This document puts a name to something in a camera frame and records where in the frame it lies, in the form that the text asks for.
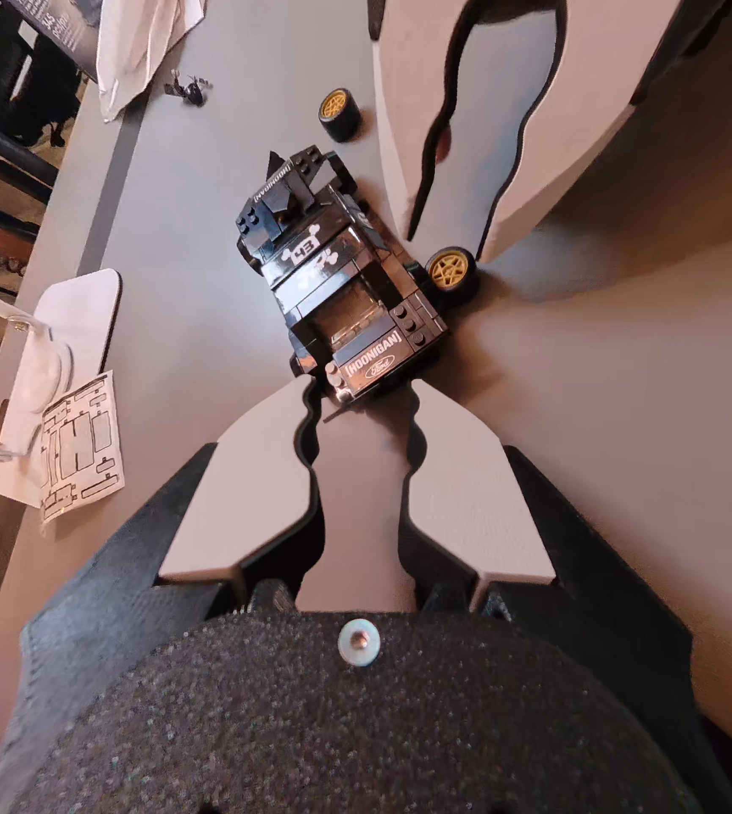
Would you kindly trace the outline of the white sticker sheet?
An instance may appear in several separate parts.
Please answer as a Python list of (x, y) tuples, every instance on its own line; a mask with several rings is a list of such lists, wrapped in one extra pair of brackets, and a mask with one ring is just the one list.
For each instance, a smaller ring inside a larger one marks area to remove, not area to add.
[(40, 440), (43, 527), (125, 486), (112, 371), (66, 392), (43, 412)]

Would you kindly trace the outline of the small black lego piece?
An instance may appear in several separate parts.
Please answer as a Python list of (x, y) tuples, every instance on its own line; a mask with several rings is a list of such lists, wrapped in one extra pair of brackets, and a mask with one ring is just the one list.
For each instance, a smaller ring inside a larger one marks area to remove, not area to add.
[(182, 99), (192, 107), (203, 107), (208, 99), (208, 92), (213, 90), (213, 84), (198, 76), (191, 76), (189, 81), (181, 81), (178, 69), (171, 69), (170, 81), (164, 83), (164, 93), (167, 96)]

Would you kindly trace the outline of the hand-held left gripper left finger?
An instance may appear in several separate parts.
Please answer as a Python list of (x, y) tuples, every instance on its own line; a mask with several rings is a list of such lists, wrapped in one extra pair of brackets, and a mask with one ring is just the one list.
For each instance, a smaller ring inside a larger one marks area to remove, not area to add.
[(262, 580), (297, 597), (324, 547), (320, 390), (298, 376), (216, 442), (159, 570), (164, 583), (229, 583), (239, 598)]

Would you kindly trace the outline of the black lego wheel gold hub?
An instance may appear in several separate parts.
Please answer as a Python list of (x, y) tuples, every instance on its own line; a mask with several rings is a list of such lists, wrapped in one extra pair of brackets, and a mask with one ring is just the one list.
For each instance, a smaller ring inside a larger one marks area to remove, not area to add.
[(329, 92), (318, 111), (320, 125), (337, 143), (349, 142), (359, 132), (362, 114), (351, 92), (343, 87)]
[(462, 247), (436, 252), (425, 266), (425, 275), (435, 297), (447, 309), (472, 300), (480, 284), (476, 259)]

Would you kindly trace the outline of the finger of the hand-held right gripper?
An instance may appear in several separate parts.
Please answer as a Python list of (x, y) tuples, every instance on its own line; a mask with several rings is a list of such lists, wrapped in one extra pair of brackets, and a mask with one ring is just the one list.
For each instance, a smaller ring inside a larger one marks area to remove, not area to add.
[(481, 2), (372, 3), (381, 165), (392, 218), (412, 240), (432, 187), (436, 151), (456, 104), (459, 61)]
[(561, 200), (634, 111), (630, 100), (680, 2), (568, 1), (557, 67), (525, 117), (482, 239), (489, 263)]

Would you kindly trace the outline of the black lego set box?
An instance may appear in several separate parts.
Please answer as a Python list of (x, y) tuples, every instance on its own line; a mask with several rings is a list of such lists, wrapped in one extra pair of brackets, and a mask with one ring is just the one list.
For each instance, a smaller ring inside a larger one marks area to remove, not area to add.
[(102, 1), (8, 1), (8, 4), (71, 58), (89, 79), (96, 80)]

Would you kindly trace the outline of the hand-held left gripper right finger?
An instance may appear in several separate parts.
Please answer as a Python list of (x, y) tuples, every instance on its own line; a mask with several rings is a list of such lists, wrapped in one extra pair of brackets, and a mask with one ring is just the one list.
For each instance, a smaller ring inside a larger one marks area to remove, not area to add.
[(410, 392), (401, 566), (418, 606), (437, 586), (477, 611), (494, 583), (551, 585), (554, 565), (501, 440), (425, 381)]

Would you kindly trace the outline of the white booklet stand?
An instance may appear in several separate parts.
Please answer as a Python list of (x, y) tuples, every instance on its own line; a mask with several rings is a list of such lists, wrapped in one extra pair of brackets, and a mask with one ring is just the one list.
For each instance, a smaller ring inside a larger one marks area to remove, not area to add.
[(101, 373), (122, 280), (104, 269), (58, 282), (34, 313), (0, 300), (0, 318), (26, 339), (0, 431), (0, 495), (39, 510), (42, 415)]

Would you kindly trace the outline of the black lego car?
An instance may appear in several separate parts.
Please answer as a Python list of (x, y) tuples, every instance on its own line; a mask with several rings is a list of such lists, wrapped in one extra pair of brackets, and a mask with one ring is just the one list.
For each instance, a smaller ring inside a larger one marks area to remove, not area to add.
[(270, 152), (235, 220), (237, 249), (274, 296), (290, 367), (341, 406), (418, 369), (448, 332), (425, 269), (359, 195), (340, 157)]

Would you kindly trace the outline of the clear plastic parts bag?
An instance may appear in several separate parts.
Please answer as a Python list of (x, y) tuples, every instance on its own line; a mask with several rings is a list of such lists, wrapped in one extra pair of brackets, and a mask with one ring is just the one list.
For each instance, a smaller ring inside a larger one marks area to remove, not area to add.
[(168, 52), (205, 17), (206, 1), (104, 1), (96, 52), (100, 115), (115, 120)]

